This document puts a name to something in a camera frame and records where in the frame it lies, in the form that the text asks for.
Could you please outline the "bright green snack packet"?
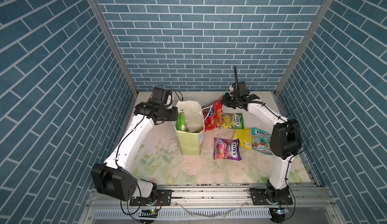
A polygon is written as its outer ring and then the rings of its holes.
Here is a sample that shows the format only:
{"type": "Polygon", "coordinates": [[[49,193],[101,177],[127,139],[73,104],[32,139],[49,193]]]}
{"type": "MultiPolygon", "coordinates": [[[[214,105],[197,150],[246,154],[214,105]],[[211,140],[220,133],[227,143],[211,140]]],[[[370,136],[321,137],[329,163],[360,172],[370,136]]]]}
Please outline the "bright green snack packet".
{"type": "Polygon", "coordinates": [[[178,115],[178,119],[176,121],[176,130],[178,131],[184,131],[184,132],[189,132],[189,128],[186,124],[186,118],[185,118],[185,113],[183,110],[180,110],[178,115]]]}

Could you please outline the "green Fox's spring tea packet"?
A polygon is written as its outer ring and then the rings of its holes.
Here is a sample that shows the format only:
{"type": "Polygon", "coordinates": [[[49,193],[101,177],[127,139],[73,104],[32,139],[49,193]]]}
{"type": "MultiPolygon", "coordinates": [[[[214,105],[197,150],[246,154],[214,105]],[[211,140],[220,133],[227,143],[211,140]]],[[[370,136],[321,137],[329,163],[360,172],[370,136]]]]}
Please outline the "green Fox's spring tea packet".
{"type": "Polygon", "coordinates": [[[244,129],[242,113],[223,113],[221,128],[244,129]]]}

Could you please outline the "floral paper gift bag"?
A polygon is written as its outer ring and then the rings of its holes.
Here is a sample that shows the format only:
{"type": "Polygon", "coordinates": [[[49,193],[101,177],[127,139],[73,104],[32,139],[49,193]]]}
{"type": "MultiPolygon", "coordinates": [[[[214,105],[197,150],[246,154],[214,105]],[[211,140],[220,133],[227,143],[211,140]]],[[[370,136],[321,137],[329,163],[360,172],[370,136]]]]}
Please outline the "floral paper gift bag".
{"type": "Polygon", "coordinates": [[[179,101],[176,104],[176,107],[178,108],[178,111],[184,111],[186,124],[189,128],[189,132],[178,131],[175,127],[176,121],[173,122],[173,127],[180,144],[181,153],[191,156],[200,155],[205,135],[202,106],[196,101],[179,101]]]}

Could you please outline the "red snack packet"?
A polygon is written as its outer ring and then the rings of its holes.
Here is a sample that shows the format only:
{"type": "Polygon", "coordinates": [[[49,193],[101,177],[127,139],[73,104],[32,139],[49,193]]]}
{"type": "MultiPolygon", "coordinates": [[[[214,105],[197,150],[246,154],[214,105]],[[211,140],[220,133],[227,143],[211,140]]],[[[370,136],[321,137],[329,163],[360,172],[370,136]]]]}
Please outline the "red snack packet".
{"type": "Polygon", "coordinates": [[[202,107],[202,113],[204,116],[205,131],[219,128],[222,125],[223,104],[221,96],[218,100],[202,107]]]}

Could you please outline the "yellow snack packet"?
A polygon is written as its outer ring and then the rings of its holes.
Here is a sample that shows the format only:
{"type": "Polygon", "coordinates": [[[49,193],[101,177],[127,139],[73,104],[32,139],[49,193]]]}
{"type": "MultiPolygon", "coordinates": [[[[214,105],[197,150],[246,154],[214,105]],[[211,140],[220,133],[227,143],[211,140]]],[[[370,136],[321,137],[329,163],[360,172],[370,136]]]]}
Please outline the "yellow snack packet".
{"type": "Polygon", "coordinates": [[[235,129],[232,139],[233,140],[239,139],[240,146],[245,149],[248,149],[248,150],[253,149],[253,136],[252,136],[251,128],[235,129]]]}

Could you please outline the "teal Fox's candy packet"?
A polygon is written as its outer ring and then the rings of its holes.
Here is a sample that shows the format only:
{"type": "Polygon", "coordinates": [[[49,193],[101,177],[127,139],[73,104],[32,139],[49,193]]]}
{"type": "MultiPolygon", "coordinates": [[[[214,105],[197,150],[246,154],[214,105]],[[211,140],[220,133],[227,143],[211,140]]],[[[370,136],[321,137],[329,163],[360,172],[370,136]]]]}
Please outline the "teal Fox's candy packet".
{"type": "Polygon", "coordinates": [[[260,130],[258,128],[252,128],[253,149],[266,155],[272,155],[270,149],[271,134],[260,130]]]}

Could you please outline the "purple Fox's candy packet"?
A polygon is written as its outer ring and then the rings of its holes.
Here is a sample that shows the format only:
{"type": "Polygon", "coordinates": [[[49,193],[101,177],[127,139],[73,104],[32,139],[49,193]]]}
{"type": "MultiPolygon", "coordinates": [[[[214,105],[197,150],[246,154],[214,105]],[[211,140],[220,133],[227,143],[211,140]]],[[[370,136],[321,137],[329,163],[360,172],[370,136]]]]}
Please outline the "purple Fox's candy packet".
{"type": "Polygon", "coordinates": [[[239,151],[240,141],[239,139],[229,140],[214,138],[214,153],[213,159],[226,159],[226,160],[242,160],[239,151]]]}

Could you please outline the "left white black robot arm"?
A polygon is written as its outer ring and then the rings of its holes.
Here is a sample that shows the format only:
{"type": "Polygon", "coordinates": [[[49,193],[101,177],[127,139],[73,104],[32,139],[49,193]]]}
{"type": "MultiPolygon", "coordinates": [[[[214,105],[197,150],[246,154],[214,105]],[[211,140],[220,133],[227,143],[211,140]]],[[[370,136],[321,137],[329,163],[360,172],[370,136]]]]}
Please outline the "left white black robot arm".
{"type": "Polygon", "coordinates": [[[140,103],[124,137],[113,153],[102,164],[95,164],[91,176],[100,194],[127,202],[133,198],[143,204],[153,203],[157,197],[157,184],[133,176],[132,164],[147,134],[158,121],[176,121],[177,107],[140,103]]]}

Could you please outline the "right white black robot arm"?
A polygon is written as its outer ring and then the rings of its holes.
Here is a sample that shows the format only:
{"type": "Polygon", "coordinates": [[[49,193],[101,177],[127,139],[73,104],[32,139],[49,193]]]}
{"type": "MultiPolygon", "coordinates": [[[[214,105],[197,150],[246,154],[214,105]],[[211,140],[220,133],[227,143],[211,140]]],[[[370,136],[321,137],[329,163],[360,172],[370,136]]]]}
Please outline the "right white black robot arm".
{"type": "Polygon", "coordinates": [[[269,147],[274,155],[272,174],[267,181],[266,200],[276,204],[290,194],[288,178],[293,159],[302,147],[299,122],[274,112],[256,95],[239,98],[225,93],[221,103],[228,108],[244,109],[272,127],[269,147]]]}

